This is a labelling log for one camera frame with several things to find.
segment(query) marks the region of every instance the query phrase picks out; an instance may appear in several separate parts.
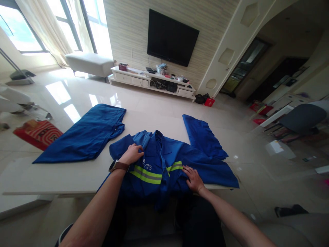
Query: dark chair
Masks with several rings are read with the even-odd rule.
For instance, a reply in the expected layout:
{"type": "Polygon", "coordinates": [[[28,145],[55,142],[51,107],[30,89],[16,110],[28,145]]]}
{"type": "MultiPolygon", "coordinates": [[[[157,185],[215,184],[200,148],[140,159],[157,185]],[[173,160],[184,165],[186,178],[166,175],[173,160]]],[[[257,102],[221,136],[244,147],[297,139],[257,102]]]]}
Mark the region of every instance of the dark chair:
{"type": "MultiPolygon", "coordinates": [[[[311,104],[302,104],[296,106],[291,112],[281,118],[277,124],[265,129],[263,132],[279,126],[271,133],[279,130],[282,127],[286,127],[290,131],[300,134],[300,136],[309,136],[314,133],[311,131],[311,129],[323,121],[326,117],[327,112],[321,107],[311,104]]],[[[289,134],[291,134],[291,132],[281,136],[280,139],[286,137],[289,134]]]]}

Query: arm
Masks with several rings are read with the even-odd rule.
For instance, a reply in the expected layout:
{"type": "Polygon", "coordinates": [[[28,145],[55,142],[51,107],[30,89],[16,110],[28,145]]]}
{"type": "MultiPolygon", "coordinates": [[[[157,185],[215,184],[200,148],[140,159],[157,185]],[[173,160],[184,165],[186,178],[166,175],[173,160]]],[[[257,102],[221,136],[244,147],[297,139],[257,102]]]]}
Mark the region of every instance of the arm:
{"type": "MultiPolygon", "coordinates": [[[[120,162],[130,165],[144,155],[141,146],[130,145],[120,158],[120,162]]],[[[126,171],[114,170],[98,193],[79,216],[65,236],[60,247],[64,246],[101,246],[110,226],[120,187],[126,171]]]]}
{"type": "Polygon", "coordinates": [[[186,181],[189,188],[209,201],[218,217],[237,238],[242,246],[275,246],[246,216],[225,200],[211,193],[203,184],[197,170],[183,166],[183,172],[188,176],[186,181]]]}

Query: reflective stripe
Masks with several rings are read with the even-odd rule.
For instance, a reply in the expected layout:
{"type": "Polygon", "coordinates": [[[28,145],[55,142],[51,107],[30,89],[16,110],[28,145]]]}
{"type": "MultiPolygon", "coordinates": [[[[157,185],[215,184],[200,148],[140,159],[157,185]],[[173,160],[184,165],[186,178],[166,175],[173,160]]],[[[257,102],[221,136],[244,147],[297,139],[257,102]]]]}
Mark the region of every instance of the reflective stripe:
{"type": "Polygon", "coordinates": [[[162,174],[151,173],[139,166],[135,166],[135,170],[130,173],[144,182],[150,184],[161,184],[162,174]]]}
{"type": "Polygon", "coordinates": [[[177,161],[172,166],[167,167],[168,172],[172,172],[172,171],[178,170],[178,169],[183,169],[181,161],[177,161]]]}
{"type": "Polygon", "coordinates": [[[141,168],[140,166],[135,166],[135,169],[139,170],[140,172],[149,175],[151,177],[157,177],[157,178],[162,178],[162,174],[156,174],[156,173],[151,173],[143,168],[141,168]]]}

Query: white curtain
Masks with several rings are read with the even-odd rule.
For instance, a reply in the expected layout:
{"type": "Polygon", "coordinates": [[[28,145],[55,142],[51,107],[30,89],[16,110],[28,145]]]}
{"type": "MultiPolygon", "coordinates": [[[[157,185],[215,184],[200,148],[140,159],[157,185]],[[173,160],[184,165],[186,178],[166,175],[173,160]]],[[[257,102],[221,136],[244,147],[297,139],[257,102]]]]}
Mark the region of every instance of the white curtain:
{"type": "Polygon", "coordinates": [[[72,53],[73,50],[47,1],[16,0],[16,3],[46,48],[54,55],[59,65],[68,66],[65,55],[72,53]]]}
{"type": "Polygon", "coordinates": [[[66,0],[76,31],[78,33],[82,50],[84,52],[94,53],[92,42],[90,41],[89,33],[82,14],[79,0],[66,0]]]}

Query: red object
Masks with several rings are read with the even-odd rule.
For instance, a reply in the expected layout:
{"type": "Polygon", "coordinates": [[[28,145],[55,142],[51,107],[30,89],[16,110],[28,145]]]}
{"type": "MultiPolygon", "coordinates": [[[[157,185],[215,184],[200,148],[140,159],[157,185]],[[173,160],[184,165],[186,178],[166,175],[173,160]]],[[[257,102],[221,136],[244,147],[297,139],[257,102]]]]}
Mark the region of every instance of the red object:
{"type": "Polygon", "coordinates": [[[13,133],[43,151],[63,134],[47,120],[40,122],[30,120],[22,127],[16,128],[13,133]]]}
{"type": "Polygon", "coordinates": [[[205,102],[205,106],[212,107],[212,105],[213,105],[214,102],[215,102],[214,99],[207,98],[207,100],[206,100],[206,102],[205,102]]]}
{"type": "Polygon", "coordinates": [[[266,115],[270,110],[273,109],[273,106],[268,106],[260,101],[255,101],[251,106],[250,109],[257,112],[259,115],[266,115]]]}
{"type": "Polygon", "coordinates": [[[253,120],[256,124],[260,125],[265,122],[265,119],[254,119],[253,120]]]}
{"type": "Polygon", "coordinates": [[[261,110],[260,112],[257,112],[259,115],[266,115],[270,110],[273,109],[273,106],[268,106],[266,105],[265,108],[263,110],[261,110]]]}
{"type": "Polygon", "coordinates": [[[127,71],[127,64],[119,63],[119,70],[127,71]]]}

